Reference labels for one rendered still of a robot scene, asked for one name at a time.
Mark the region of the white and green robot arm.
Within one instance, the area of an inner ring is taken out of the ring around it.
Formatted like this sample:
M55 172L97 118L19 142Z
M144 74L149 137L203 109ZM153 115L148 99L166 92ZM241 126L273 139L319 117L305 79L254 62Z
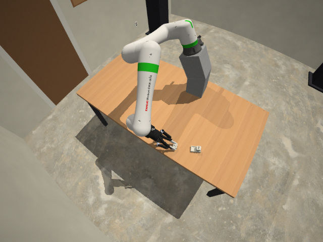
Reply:
M150 138L155 131L151 125L151 107L161 55L159 44L179 39L183 54L191 56L201 51L204 43L200 38L200 35L196 36L192 21L185 19L163 24L149 35L123 47L122 59L129 64L138 63L135 114L126 119L128 129L135 135Z

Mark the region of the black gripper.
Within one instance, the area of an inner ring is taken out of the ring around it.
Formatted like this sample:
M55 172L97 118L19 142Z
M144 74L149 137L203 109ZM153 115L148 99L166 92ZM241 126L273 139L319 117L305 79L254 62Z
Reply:
M164 135L162 135L164 134ZM168 145L163 139L166 139L168 140L169 142L173 143L173 144L178 144L176 142L174 142L172 139L171 139L171 136L169 134L167 134L164 130L161 130L161 131L158 131L157 129L155 129L154 131L154 134L150 137L151 139L155 140L157 142L157 145L156 146L160 146L164 149L172 149L172 150L176 150L174 147ZM164 144L160 144L160 143Z

